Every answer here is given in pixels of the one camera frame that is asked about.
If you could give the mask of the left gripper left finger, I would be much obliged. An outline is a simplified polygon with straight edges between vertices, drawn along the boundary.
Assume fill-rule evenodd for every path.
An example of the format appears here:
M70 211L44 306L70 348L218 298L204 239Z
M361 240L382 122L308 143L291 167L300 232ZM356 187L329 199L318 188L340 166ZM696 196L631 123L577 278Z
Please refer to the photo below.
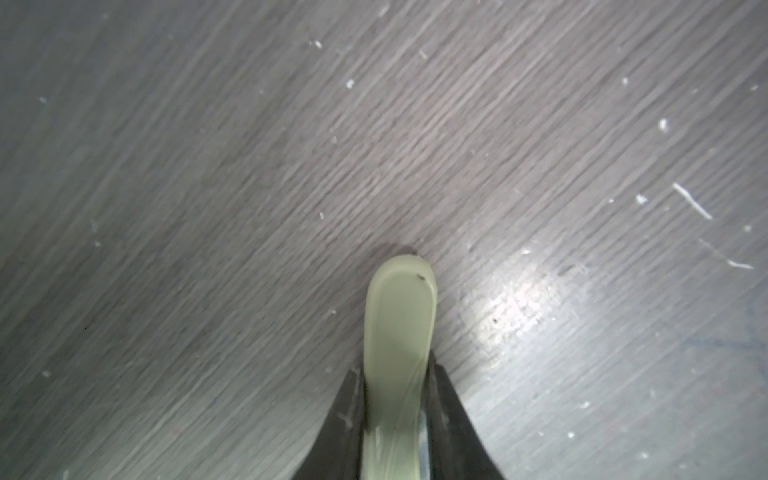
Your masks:
M359 367L350 369L294 480L360 478L365 425L365 382Z

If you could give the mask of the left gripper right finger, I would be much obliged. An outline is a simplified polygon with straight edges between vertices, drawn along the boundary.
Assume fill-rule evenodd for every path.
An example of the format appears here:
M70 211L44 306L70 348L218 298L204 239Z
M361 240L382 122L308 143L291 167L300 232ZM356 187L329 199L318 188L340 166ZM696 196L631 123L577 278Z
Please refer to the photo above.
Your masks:
M424 387L431 479L498 479L494 464L448 376L429 353Z

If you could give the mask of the olive folding knife bottom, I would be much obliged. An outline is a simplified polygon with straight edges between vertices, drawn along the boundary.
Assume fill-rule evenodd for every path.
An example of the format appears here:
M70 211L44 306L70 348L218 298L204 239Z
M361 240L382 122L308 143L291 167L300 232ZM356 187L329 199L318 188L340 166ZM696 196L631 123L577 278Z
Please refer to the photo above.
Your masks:
M437 285L416 255L385 261L369 283L363 342L365 479L419 479L422 392Z

